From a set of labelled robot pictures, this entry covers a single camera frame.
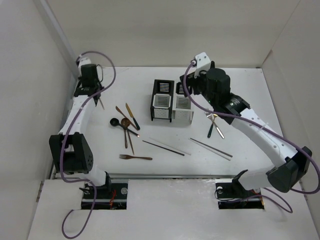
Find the silver fork green handle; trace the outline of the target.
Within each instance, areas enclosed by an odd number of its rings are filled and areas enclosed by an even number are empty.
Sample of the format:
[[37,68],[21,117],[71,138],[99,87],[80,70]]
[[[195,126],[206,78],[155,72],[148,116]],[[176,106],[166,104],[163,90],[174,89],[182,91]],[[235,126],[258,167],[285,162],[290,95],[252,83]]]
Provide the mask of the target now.
[[205,115],[209,120],[211,120],[211,125],[207,134],[207,138],[209,139],[212,135],[213,127],[215,124],[215,115],[210,113],[208,109],[206,110]]

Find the gold fork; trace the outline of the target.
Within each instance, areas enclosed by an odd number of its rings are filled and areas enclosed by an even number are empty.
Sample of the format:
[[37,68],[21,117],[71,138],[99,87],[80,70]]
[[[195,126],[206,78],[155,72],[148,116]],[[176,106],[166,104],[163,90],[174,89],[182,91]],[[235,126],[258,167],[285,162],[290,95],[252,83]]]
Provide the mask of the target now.
[[222,133],[221,129],[218,127],[217,123],[216,123],[216,118],[218,117],[216,114],[212,114],[212,123],[213,123],[213,126],[215,127],[215,129],[217,130],[218,134],[220,135],[220,137],[222,139],[225,138],[224,134]]

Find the black spoon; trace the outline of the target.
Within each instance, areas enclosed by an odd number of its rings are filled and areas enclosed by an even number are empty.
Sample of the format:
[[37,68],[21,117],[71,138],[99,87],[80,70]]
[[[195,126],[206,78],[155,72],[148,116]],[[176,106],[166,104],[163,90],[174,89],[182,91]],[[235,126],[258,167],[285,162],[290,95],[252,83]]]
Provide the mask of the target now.
[[117,118],[112,118],[110,121],[110,124],[113,126],[113,127],[121,127],[122,129],[128,131],[129,133],[135,135],[136,137],[140,137],[140,135],[130,129],[128,129],[126,126],[124,126],[123,124],[120,123],[120,121],[117,119]]

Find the dark copper spoon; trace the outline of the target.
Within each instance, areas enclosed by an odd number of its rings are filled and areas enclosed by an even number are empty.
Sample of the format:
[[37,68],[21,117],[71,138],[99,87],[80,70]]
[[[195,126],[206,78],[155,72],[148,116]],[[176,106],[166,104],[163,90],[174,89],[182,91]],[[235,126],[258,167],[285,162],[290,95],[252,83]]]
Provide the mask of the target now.
[[124,129],[124,145],[125,145],[125,148],[127,149],[128,148],[128,140],[127,140],[127,130]]

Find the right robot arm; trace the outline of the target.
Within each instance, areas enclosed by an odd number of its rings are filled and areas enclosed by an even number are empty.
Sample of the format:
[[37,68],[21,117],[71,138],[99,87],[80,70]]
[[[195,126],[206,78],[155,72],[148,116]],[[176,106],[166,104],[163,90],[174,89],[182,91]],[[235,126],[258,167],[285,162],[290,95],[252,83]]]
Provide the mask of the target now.
[[298,147],[274,132],[247,101],[232,93],[231,79],[224,70],[211,67],[186,72],[179,79],[186,97],[202,95],[216,115],[247,136],[272,163],[269,168],[244,169],[236,175],[229,184],[235,196],[243,197],[250,190],[265,187],[287,193],[307,173],[311,150]]

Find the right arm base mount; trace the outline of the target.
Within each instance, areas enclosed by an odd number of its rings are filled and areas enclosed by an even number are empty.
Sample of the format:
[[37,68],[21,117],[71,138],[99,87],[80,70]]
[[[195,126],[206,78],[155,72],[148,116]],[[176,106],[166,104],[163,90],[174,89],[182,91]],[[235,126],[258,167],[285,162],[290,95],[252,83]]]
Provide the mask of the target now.
[[239,183],[233,183],[231,179],[220,179],[215,184],[214,196],[217,199],[219,210],[264,210],[263,199],[254,197],[259,194],[253,190],[245,190]]

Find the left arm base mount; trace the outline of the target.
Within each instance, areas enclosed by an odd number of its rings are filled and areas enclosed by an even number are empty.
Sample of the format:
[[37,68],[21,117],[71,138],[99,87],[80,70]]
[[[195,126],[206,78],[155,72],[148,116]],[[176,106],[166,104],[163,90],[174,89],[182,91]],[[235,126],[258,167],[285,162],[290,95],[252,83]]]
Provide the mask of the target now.
[[[79,188],[82,192],[81,210],[90,210],[94,201],[94,188],[86,183]],[[128,181],[113,181],[109,176],[104,185],[96,187],[94,210],[126,210]]]

